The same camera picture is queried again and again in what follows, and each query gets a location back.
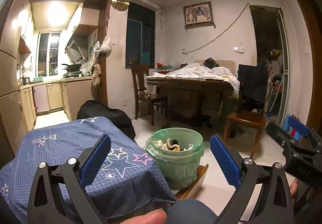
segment wooden chair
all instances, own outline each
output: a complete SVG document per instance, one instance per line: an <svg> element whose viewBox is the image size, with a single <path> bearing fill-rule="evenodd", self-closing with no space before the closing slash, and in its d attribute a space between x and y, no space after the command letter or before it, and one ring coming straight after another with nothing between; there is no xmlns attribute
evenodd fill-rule
<svg viewBox="0 0 322 224"><path fill-rule="evenodd" d="M149 114L151 114L151 125L154 125L154 106L161 107L161 111L165 110L165 118L168 118L168 98L158 98L156 94L149 94L146 91L144 85L144 75L149 76L149 65L132 64L132 77L135 96L135 119L138 118L139 113L139 101L145 101L149 103Z"/></svg>
<svg viewBox="0 0 322 224"><path fill-rule="evenodd" d="M252 159L254 156L254 153L257 149L258 143L260 141L260 136L263 131L263 127L266 125L265 115L264 115L264 108L266 101L264 100L264 107L262 109L261 113L255 113L252 111L246 111L242 109L243 106L243 93L242 93L242 83L240 83L240 90L239 90L239 102L238 102L238 109L237 112L231 113L226 116L226 124L225 129L223 133L223 141L226 143L227 137L231 134L231 126L233 126L235 123L241 124L248 128L253 128L257 130L254 145L251 150L250 158Z"/></svg>

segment black bag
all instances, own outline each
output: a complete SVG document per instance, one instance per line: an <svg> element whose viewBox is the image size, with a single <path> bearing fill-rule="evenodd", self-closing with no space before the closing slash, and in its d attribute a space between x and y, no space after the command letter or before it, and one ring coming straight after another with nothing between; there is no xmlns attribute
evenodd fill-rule
<svg viewBox="0 0 322 224"><path fill-rule="evenodd" d="M212 69L214 67L219 67L219 64L217 62L215 62L215 60L213 58L208 58L203 63L203 66L205 66L209 69Z"/></svg>
<svg viewBox="0 0 322 224"><path fill-rule="evenodd" d="M131 140L134 140L135 131L132 121L126 115L126 113L119 109L109 108L98 101L86 101L79 109L77 119L87 119L98 116L110 119L112 123L117 126L117 128L119 128L126 136L128 136Z"/></svg>

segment window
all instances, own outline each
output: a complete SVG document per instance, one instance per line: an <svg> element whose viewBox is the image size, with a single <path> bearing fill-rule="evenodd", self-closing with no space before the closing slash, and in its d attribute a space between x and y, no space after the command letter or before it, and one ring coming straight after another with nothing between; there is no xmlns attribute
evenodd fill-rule
<svg viewBox="0 0 322 224"><path fill-rule="evenodd" d="M60 32L39 34L38 77L58 75L58 45Z"/></svg>
<svg viewBox="0 0 322 224"><path fill-rule="evenodd" d="M125 67L132 63L148 64L154 68L155 12L130 2L126 31Z"/></svg>

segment silver screw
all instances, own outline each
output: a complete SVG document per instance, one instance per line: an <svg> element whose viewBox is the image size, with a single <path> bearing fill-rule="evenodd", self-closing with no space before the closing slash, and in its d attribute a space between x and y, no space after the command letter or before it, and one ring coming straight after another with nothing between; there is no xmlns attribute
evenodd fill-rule
<svg viewBox="0 0 322 224"><path fill-rule="evenodd" d="M41 162L41 163L39 163L39 168L44 168L46 166L46 163L45 162Z"/></svg>
<svg viewBox="0 0 322 224"><path fill-rule="evenodd" d="M73 165L73 164L75 164L76 163L76 158L70 158L69 160L68 160L68 164L70 164L70 165Z"/></svg>
<svg viewBox="0 0 322 224"><path fill-rule="evenodd" d="M250 158L246 158L246 159L244 159L244 162L245 162L247 165L252 165L252 164L253 164L253 161L252 161Z"/></svg>
<svg viewBox="0 0 322 224"><path fill-rule="evenodd" d="M276 162L276 163L275 163L275 167L276 167L276 168L278 168L278 169L280 169L280 168L282 168L282 164L281 164L281 163L279 163L279 162Z"/></svg>

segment range hood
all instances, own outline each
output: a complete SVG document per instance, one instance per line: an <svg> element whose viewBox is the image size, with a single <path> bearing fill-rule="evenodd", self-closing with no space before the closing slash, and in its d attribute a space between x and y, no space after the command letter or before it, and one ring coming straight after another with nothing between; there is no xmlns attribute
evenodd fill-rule
<svg viewBox="0 0 322 224"><path fill-rule="evenodd" d="M87 38L73 35L67 43L65 51L70 59L75 63L80 60L87 59Z"/></svg>

